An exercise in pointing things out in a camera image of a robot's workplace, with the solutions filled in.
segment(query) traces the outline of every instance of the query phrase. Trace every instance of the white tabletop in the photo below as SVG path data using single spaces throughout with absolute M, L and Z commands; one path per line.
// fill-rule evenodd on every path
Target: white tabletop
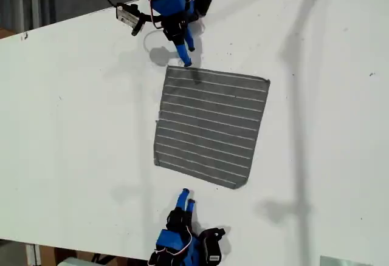
M 389 0 L 214 0 L 194 66 L 271 80 L 248 183 L 154 166 L 174 45 L 114 9 L 0 41 L 0 238 L 148 259 L 177 195 L 222 265 L 386 266 Z M 140 9 L 148 11 L 146 0 Z

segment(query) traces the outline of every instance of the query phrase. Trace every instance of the blue robot hand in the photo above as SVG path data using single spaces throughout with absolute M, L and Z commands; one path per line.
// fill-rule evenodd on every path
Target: blue robot hand
M 149 266 L 216 266 L 220 263 L 218 241 L 225 231 L 213 228 L 197 236 L 191 227 L 195 201 L 188 199 L 187 202 L 188 195 L 186 188 L 179 195 L 175 209 L 167 218 L 167 229 L 160 232 Z

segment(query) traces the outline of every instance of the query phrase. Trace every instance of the metal leg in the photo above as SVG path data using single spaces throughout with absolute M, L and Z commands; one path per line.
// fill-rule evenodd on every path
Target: metal leg
M 41 0 L 31 0 L 33 28 L 42 26 Z

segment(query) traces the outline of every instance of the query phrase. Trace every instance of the robot finger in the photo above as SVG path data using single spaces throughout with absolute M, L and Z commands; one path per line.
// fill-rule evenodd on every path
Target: robot finger
M 193 212 L 193 207 L 195 207 L 195 201 L 193 199 L 188 199 L 188 205 L 187 205 L 187 213 Z
M 176 207 L 181 208 L 182 210 L 185 210 L 185 204 L 187 202 L 187 197 L 189 195 L 189 190 L 184 188 L 178 197 Z

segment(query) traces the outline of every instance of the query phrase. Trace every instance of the metal plate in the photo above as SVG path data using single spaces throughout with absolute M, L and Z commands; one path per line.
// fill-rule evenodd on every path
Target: metal plate
M 321 256 L 320 257 L 320 266 L 372 266 L 372 265 L 352 262 L 349 260 Z
M 168 67 L 155 164 L 231 189 L 243 186 L 269 86 L 253 76 Z

